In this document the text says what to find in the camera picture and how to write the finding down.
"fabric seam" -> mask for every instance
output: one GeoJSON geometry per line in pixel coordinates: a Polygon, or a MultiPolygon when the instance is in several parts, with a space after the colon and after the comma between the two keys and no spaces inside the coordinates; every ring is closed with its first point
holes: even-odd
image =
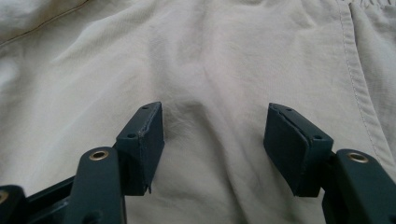
{"type": "Polygon", "coordinates": [[[377,153],[374,141],[373,141],[373,137],[370,134],[370,131],[369,131],[368,127],[367,127],[366,119],[364,118],[363,112],[361,110],[361,103],[359,101],[358,94],[356,93],[355,82],[354,82],[354,78],[353,78],[352,73],[351,73],[351,69],[350,69],[350,65],[349,65],[349,59],[348,59],[348,56],[347,56],[348,53],[347,53],[347,44],[346,44],[346,32],[345,32],[344,23],[343,23],[343,20],[342,20],[343,16],[342,16],[342,13],[341,13],[341,6],[340,6],[338,1],[339,0],[336,0],[337,6],[338,6],[338,12],[340,14],[341,29],[343,30],[343,45],[344,45],[344,53],[345,53],[345,56],[346,56],[346,66],[347,66],[347,70],[348,70],[348,73],[349,73],[350,81],[351,81],[351,84],[352,84],[353,93],[355,95],[356,103],[358,105],[358,109],[359,109],[359,112],[361,114],[361,119],[363,120],[364,128],[365,128],[365,130],[367,132],[367,135],[369,136],[370,143],[371,143],[371,145],[373,147],[374,154],[376,155],[376,157],[378,159],[378,162],[381,164],[381,160],[380,160],[380,158],[378,156],[378,153],[377,153]]]}
{"type": "Polygon", "coordinates": [[[56,15],[56,16],[54,16],[54,17],[49,18],[49,19],[46,20],[46,21],[43,21],[43,22],[39,23],[35,28],[33,28],[33,29],[31,29],[31,30],[28,30],[28,31],[26,31],[26,32],[24,32],[24,33],[22,33],[22,34],[20,34],[20,35],[16,35],[16,36],[14,36],[14,37],[11,37],[10,39],[5,40],[4,42],[1,42],[1,43],[0,43],[0,47],[3,47],[3,46],[6,45],[7,43],[12,42],[12,41],[14,41],[14,40],[17,40],[18,38],[20,38],[20,37],[22,37],[22,36],[28,35],[28,34],[34,32],[34,31],[40,29],[41,27],[47,25],[48,23],[50,23],[50,22],[52,22],[52,21],[55,21],[55,20],[61,18],[62,16],[65,16],[65,15],[69,14],[70,12],[75,11],[75,10],[77,10],[77,9],[79,9],[79,8],[81,8],[81,7],[83,7],[83,6],[84,6],[86,3],[88,3],[89,1],[91,1],[91,0],[85,0],[84,2],[82,2],[82,3],[79,4],[79,5],[77,5],[76,7],[72,7],[72,8],[70,8],[70,9],[66,10],[65,12],[62,12],[61,14],[58,14],[58,15],[56,15]]]}

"textile surface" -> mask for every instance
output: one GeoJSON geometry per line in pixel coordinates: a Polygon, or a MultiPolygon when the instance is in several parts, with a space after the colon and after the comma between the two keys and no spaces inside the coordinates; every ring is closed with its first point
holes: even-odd
{"type": "Polygon", "coordinates": [[[396,179],[394,1],[0,1],[0,185],[32,195],[163,103],[165,148],[132,223],[324,223],[262,139],[299,111],[396,179]]]}

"brass grommet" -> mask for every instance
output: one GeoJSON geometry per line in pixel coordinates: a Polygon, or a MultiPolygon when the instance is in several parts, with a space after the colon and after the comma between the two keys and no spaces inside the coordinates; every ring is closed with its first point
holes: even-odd
{"type": "Polygon", "coordinates": [[[367,159],[367,157],[361,155],[360,153],[356,153],[356,152],[349,152],[347,154],[347,156],[349,157],[350,160],[353,160],[356,162],[366,163],[369,161],[369,159],[367,159]]]}
{"type": "Polygon", "coordinates": [[[6,192],[5,190],[0,190],[0,204],[5,202],[7,198],[8,192],[6,192]]]}
{"type": "Polygon", "coordinates": [[[108,151],[107,150],[99,150],[95,151],[90,155],[90,160],[91,161],[99,161],[108,156],[108,151]]]}

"clamp jaw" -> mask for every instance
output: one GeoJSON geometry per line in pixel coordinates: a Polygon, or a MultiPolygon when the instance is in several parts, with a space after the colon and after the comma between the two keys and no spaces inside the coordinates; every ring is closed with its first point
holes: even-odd
{"type": "Polygon", "coordinates": [[[269,104],[264,148],[298,197],[318,197],[327,223],[396,223],[396,185],[373,157],[332,153],[333,140],[292,108],[269,104]]]}
{"type": "Polygon", "coordinates": [[[77,174],[28,198],[0,187],[0,224],[126,223],[124,195],[144,195],[163,152],[160,102],[141,106],[113,147],[82,155],[77,174]]]}

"stitching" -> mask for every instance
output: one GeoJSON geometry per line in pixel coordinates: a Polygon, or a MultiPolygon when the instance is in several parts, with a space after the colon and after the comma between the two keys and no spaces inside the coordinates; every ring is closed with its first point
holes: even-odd
{"type": "Polygon", "coordinates": [[[373,142],[373,138],[372,138],[372,136],[370,134],[370,131],[369,131],[368,127],[367,127],[366,119],[364,118],[363,112],[361,110],[361,103],[359,102],[358,94],[356,93],[355,83],[353,81],[353,76],[352,76],[352,73],[351,73],[351,70],[350,70],[350,66],[349,66],[349,59],[347,58],[347,47],[346,47],[346,41],[345,41],[346,36],[345,36],[345,29],[344,29],[344,24],[343,24],[342,15],[341,15],[341,7],[340,7],[340,4],[339,4],[338,0],[336,0],[336,2],[337,2],[337,6],[338,6],[338,11],[340,13],[341,28],[343,30],[344,53],[346,55],[346,65],[347,65],[347,70],[348,70],[348,73],[349,73],[349,76],[350,76],[350,81],[352,83],[353,93],[355,94],[355,99],[356,99],[356,102],[358,104],[358,109],[359,109],[359,111],[361,113],[361,119],[363,120],[364,128],[366,129],[367,135],[369,136],[371,145],[373,147],[374,154],[378,158],[379,164],[381,164],[381,160],[379,159],[379,156],[377,154],[377,151],[376,151],[376,148],[375,148],[375,144],[373,142]]]}
{"type": "Polygon", "coordinates": [[[48,23],[50,23],[50,22],[52,22],[52,21],[55,21],[56,19],[58,19],[58,18],[60,18],[60,17],[62,17],[62,16],[64,16],[64,15],[66,15],[66,14],[68,14],[68,13],[70,13],[70,12],[76,10],[76,9],[79,9],[80,7],[84,6],[84,5],[85,5],[87,2],[89,2],[89,1],[91,1],[91,0],[85,0],[83,3],[77,5],[76,7],[72,7],[72,8],[70,8],[70,9],[66,10],[65,12],[62,12],[62,13],[59,14],[59,15],[56,15],[56,16],[54,16],[54,17],[52,17],[52,18],[49,18],[49,19],[46,20],[46,21],[41,22],[40,24],[37,25],[37,27],[33,28],[32,30],[28,30],[28,31],[26,31],[26,32],[23,33],[23,34],[16,35],[16,36],[14,36],[14,37],[11,37],[11,38],[8,39],[8,40],[5,40],[4,42],[0,42],[0,47],[3,47],[3,46],[4,46],[5,44],[7,44],[8,42],[14,41],[14,40],[18,39],[19,37],[22,37],[22,36],[24,36],[24,35],[28,35],[28,34],[34,32],[34,31],[38,30],[38,29],[41,28],[42,26],[45,26],[46,24],[48,24],[48,23]]]}

